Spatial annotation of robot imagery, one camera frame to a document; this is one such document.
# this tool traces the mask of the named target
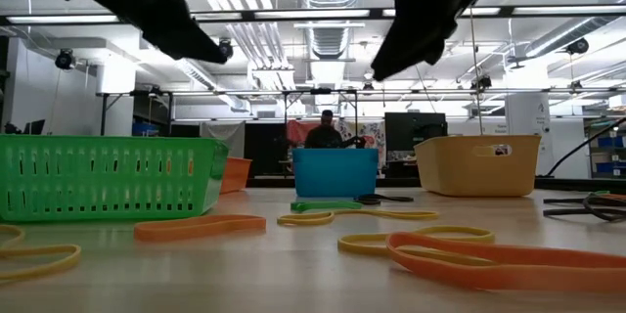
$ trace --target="desk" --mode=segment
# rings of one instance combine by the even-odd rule
[[[213,213],[267,217],[265,235],[240,233],[182,243],[136,244],[131,223],[27,225],[26,244],[74,243],[81,264],[64,274],[0,287],[0,312],[63,313],[364,313],[364,312],[624,312],[626,296],[460,290],[417,278],[384,258],[339,253],[338,237],[412,230],[437,224],[491,229],[500,244],[626,253],[626,224],[592,216],[543,218],[542,198],[464,200],[417,189],[382,189],[417,197],[395,210],[437,210],[435,221],[344,215],[321,227],[284,228],[293,189],[258,189],[221,197]]]

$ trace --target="ceiling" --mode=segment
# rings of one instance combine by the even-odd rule
[[[211,11],[206,0],[187,0],[191,10]],[[604,0],[479,0],[477,5],[501,6],[501,5],[576,5],[602,3]],[[275,8],[293,9],[300,8],[300,0],[272,0]],[[392,0],[358,0],[357,7],[393,7]],[[0,0],[0,15],[24,15],[24,14],[85,14],[99,13],[105,9],[92,0]],[[470,88],[470,82],[475,77],[471,73],[474,65],[474,45],[477,47],[475,61],[481,62],[490,57],[494,51],[502,49],[507,44],[523,44],[545,35],[559,25],[570,19],[536,18],[536,19],[490,19],[474,20],[473,26],[470,20],[459,20],[459,28],[448,40],[449,50],[444,54],[441,61],[434,67],[420,64],[391,77],[385,81],[385,89],[407,89],[411,87],[422,88],[420,76],[425,80],[425,86],[431,89],[456,88],[459,85]],[[344,81],[342,86],[362,86],[364,74],[369,69],[369,64],[376,54],[379,45],[390,26],[390,21],[363,21],[363,27],[351,29],[350,44],[347,57],[353,62],[345,65]],[[315,83],[311,77],[309,65],[310,53],[307,49],[305,32],[293,27],[293,22],[278,22],[278,29],[282,44],[285,48],[289,62],[293,65],[293,80],[296,86],[310,86]],[[202,24],[201,28],[216,39],[228,37],[229,32],[223,23]],[[136,35],[136,29],[130,25],[81,25],[81,26],[51,26],[34,28],[37,35],[46,38],[68,37],[101,37],[112,43],[123,42],[124,38]],[[626,21],[622,18],[611,24],[585,36],[590,43],[587,54],[573,56],[574,64],[569,65],[570,58],[566,54],[549,54],[541,59],[543,65],[548,66],[548,82],[550,86],[566,87],[573,76],[581,76],[601,70],[605,67],[626,64],[622,59],[622,53],[626,49]],[[248,59],[235,44],[234,57],[223,66],[202,64],[219,86],[223,89],[245,90],[251,89],[248,75]],[[127,49],[133,56],[138,58],[139,67],[137,80],[141,83],[155,83],[166,89],[190,90],[192,84],[190,78],[179,70],[174,62],[154,49]],[[505,86],[502,79],[505,68],[501,60],[495,60],[495,65],[485,67],[494,86]],[[626,76],[622,71],[616,71],[604,77],[599,77],[593,82],[594,86],[608,87],[624,82]],[[399,99],[399,96],[386,97],[386,99]],[[586,104],[602,105],[606,96],[594,95],[578,99]],[[221,104],[216,99],[195,100],[198,104]]]

